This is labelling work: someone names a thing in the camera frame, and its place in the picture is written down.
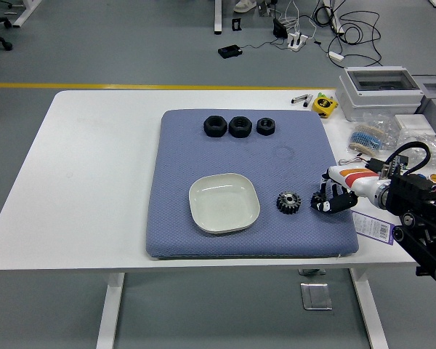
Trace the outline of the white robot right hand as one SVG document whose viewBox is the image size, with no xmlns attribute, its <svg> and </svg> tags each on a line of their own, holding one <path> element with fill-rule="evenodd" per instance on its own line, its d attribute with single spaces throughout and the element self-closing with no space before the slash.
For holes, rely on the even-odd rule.
<svg viewBox="0 0 436 349">
<path fill-rule="evenodd" d="M 390 180 L 365 167 L 329 167 L 321 177 L 320 189 L 312 195 L 310 206 L 319 212 L 334 214 L 354 207 L 359 197 L 386 209 Z"/>
</svg>

